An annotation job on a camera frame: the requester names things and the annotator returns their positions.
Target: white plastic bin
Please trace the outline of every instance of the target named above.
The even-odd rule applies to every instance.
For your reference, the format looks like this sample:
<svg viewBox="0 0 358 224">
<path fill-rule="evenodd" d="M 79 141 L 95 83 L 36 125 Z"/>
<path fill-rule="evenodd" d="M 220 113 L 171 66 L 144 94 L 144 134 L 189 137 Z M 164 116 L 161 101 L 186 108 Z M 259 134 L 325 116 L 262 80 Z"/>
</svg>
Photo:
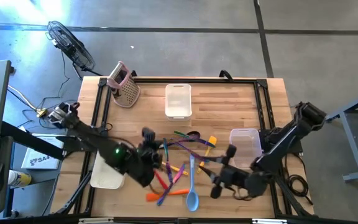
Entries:
<svg viewBox="0 0 358 224">
<path fill-rule="evenodd" d="M 259 132 L 254 128 L 231 130 L 230 144 L 237 147 L 233 163 L 239 169 L 248 169 L 254 159 L 262 155 Z"/>
<path fill-rule="evenodd" d="M 93 166 L 91 186 L 101 189 L 118 189 L 124 185 L 125 176 L 107 165 L 99 152 Z"/>
<path fill-rule="evenodd" d="M 187 121 L 191 116 L 191 86 L 168 84 L 165 87 L 165 115 L 170 121 Z"/>
</svg>

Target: black fan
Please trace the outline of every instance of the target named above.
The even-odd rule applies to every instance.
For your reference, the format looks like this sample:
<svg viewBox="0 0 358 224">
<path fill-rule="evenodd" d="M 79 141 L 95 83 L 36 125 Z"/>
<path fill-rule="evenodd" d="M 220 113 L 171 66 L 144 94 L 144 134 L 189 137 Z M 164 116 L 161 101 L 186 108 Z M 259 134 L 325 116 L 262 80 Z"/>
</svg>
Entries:
<svg viewBox="0 0 358 224">
<path fill-rule="evenodd" d="M 95 75 L 100 75 L 93 71 L 95 65 L 90 53 L 85 49 L 84 44 L 79 41 L 63 24 L 58 21 L 52 21 L 47 26 L 50 40 L 52 40 L 55 47 L 62 50 L 62 52 L 73 62 L 73 67 L 82 80 L 75 66 L 81 68 L 82 71 L 91 72 Z"/>
</svg>

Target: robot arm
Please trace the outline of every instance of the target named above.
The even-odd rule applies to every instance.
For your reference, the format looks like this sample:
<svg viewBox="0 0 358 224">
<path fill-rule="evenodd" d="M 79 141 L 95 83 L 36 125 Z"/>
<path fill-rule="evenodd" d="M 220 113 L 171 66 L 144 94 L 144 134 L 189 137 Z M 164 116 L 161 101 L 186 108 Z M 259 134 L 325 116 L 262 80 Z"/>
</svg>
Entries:
<svg viewBox="0 0 358 224">
<path fill-rule="evenodd" d="M 299 215 L 310 215 L 296 201 L 288 186 L 276 174 L 280 168 L 282 159 L 290 152 L 291 147 L 310 132 L 321 129 L 325 121 L 325 116 L 326 113 L 311 103 L 299 103 L 296 106 L 296 113 L 291 122 L 284 128 L 273 129 L 266 137 L 261 139 L 261 141 L 272 145 L 272 148 L 269 152 L 255 158 L 250 167 L 252 173 L 229 165 L 230 158 L 234 157 L 236 153 L 235 146 L 230 145 L 225 156 L 204 157 L 206 160 L 223 164 L 219 175 L 204 167 L 200 167 L 209 175 L 214 184 L 211 197 L 220 197 L 223 187 L 234 191 L 232 186 L 236 186 L 239 189 L 246 189 L 248 196 L 236 197 L 235 192 L 233 196 L 239 200 L 250 200 L 251 198 L 262 195 L 267 188 L 269 180 L 274 178 L 283 190 L 283 194 L 288 197 L 295 211 Z"/>
<path fill-rule="evenodd" d="M 79 106 L 79 103 L 61 103 L 48 115 L 56 127 L 69 129 L 70 136 L 58 137 L 65 143 L 65 149 L 98 151 L 107 165 L 121 174 L 127 173 L 141 186 L 148 186 L 154 178 L 154 169 L 159 168 L 162 162 L 162 156 L 157 153 L 161 142 L 155 141 L 155 133 L 143 128 L 144 141 L 135 148 L 125 139 L 103 136 L 98 129 L 80 121 Z"/>
</svg>

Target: gray floor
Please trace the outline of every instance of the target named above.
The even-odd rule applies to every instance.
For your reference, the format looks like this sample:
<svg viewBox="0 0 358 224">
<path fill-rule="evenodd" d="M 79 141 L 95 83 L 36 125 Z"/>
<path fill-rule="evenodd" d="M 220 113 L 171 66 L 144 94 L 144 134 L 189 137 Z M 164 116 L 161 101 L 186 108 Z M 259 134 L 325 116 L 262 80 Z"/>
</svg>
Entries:
<svg viewBox="0 0 358 224">
<path fill-rule="evenodd" d="M 260 0 L 266 29 L 358 30 L 358 1 Z M 0 23 L 41 24 L 58 20 L 67 26 L 208 27 L 256 29 L 251 0 L 195 1 L 15 1 L 0 0 Z M 266 77 L 259 34 L 183 34 L 76 32 L 109 73 L 123 60 L 138 75 Z M 268 35 L 275 77 L 284 78 L 290 104 L 311 101 L 331 112 L 358 96 L 358 35 Z M 17 68 L 9 83 L 37 104 L 55 96 L 63 76 L 62 56 L 41 31 L 0 30 L 0 60 Z M 81 82 L 66 58 L 63 99 L 76 99 Z M 47 105 L 58 103 L 51 100 Z M 8 95 L 4 119 L 23 123 L 25 106 Z M 27 124 L 34 132 L 52 133 Z M 357 171 L 341 124 L 327 124 L 303 140 L 304 160 L 316 214 L 358 220 L 358 181 L 342 175 Z M 51 182 L 15 192 L 14 208 L 23 216 L 40 215 Z"/>
</svg>

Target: cheese grater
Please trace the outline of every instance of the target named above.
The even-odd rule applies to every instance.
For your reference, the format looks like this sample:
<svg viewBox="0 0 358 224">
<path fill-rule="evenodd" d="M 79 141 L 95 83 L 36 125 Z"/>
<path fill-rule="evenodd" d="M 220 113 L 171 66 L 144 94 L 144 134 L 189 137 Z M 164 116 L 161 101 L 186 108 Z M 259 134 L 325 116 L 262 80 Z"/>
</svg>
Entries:
<svg viewBox="0 0 358 224">
<path fill-rule="evenodd" d="M 121 61 L 111 72 L 107 84 L 114 102 L 121 107 L 130 108 L 140 95 L 140 87 L 136 85 L 130 71 Z"/>
</svg>

